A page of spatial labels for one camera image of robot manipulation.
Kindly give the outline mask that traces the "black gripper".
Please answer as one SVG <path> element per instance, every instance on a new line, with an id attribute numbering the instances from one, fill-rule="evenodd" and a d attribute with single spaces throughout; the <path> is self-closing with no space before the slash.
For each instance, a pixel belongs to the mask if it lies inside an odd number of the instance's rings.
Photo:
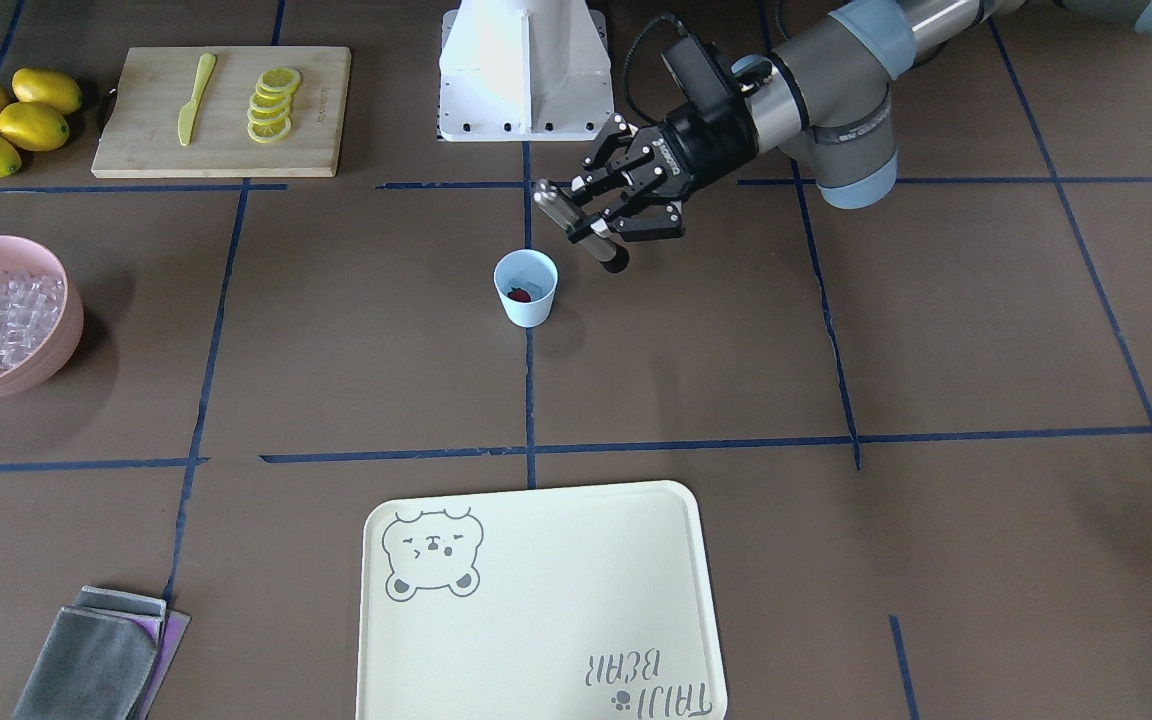
<path id="1" fill-rule="evenodd" d="M 667 176 L 659 176 L 654 142 L 664 141 Z M 652 126 L 637 127 L 614 113 L 582 160 L 568 196 L 582 209 L 596 197 L 620 191 L 607 209 L 588 213 L 602 219 L 608 237 L 627 242 L 684 236 L 681 200 L 713 184 L 758 156 L 753 114 L 745 97 L 719 106 L 712 118 L 685 103 Z"/>

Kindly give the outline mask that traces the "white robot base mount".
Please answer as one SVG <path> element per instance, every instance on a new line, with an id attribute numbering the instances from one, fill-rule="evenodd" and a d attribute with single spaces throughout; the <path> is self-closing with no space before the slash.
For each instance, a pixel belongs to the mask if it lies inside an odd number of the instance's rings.
<path id="1" fill-rule="evenodd" d="M 613 115 L 607 23 L 585 1 L 462 1 L 444 13 L 435 136 L 585 142 Z"/>

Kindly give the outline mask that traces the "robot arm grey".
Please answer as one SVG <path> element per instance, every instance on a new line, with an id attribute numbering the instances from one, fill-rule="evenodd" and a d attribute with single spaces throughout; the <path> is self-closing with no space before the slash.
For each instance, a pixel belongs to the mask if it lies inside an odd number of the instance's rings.
<path id="1" fill-rule="evenodd" d="M 612 272 L 626 264 L 627 242 L 680 237 L 685 200 L 772 150 L 808 165 L 835 209 L 865 209 L 897 177 L 893 82 L 952 38 L 1020 8 L 849 1 L 767 53 L 736 61 L 676 15 L 659 14 L 654 26 L 677 35 L 662 59 L 684 104 L 639 123 L 613 114 L 570 187 L 541 179 L 532 200 Z"/>

